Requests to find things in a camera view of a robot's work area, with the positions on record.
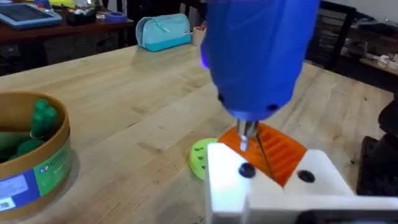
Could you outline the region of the white orange left gripper left finger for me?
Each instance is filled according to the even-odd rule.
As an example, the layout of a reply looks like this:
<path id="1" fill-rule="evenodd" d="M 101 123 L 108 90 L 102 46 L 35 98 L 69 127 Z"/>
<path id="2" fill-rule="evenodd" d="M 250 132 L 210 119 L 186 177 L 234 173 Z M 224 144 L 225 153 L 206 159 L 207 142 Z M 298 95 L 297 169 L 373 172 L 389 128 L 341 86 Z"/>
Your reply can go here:
<path id="1" fill-rule="evenodd" d="M 284 193 L 284 175 L 276 169 L 282 160 L 284 135 L 260 125 L 259 139 L 240 149 L 237 128 L 225 132 L 206 153 L 206 222 L 240 223 L 248 199 L 266 201 Z"/>

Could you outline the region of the white orange left gripper right finger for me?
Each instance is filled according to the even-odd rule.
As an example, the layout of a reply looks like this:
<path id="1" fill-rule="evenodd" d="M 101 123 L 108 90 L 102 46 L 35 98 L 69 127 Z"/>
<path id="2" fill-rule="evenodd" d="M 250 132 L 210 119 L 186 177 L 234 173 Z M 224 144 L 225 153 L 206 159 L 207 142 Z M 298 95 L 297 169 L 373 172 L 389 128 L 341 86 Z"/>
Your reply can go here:
<path id="1" fill-rule="evenodd" d="M 298 141 L 262 123 L 258 134 L 261 158 L 257 168 L 279 184 L 285 193 L 354 195 L 323 151 L 307 149 Z"/>

